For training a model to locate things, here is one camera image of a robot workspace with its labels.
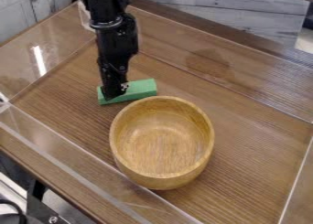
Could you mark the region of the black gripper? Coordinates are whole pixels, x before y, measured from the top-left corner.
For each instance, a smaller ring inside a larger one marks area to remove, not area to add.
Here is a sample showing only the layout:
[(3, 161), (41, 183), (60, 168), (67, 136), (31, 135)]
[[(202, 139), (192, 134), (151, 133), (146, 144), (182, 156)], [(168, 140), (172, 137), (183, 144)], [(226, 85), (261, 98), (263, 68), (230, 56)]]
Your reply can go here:
[(128, 89), (128, 62), (138, 53), (138, 30), (135, 17), (123, 14), (115, 24), (95, 28), (100, 66), (114, 73), (102, 75), (102, 92), (107, 101), (122, 96)]

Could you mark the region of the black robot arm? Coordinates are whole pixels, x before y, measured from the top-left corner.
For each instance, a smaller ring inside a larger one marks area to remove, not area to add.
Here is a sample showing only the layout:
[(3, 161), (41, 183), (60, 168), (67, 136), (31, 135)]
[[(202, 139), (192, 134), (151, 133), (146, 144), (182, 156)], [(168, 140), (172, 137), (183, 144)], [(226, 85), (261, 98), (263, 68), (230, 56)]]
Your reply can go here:
[(138, 53), (135, 17), (126, 12), (128, 0), (81, 0), (95, 31), (98, 66), (104, 99), (111, 101), (128, 89), (128, 64)]

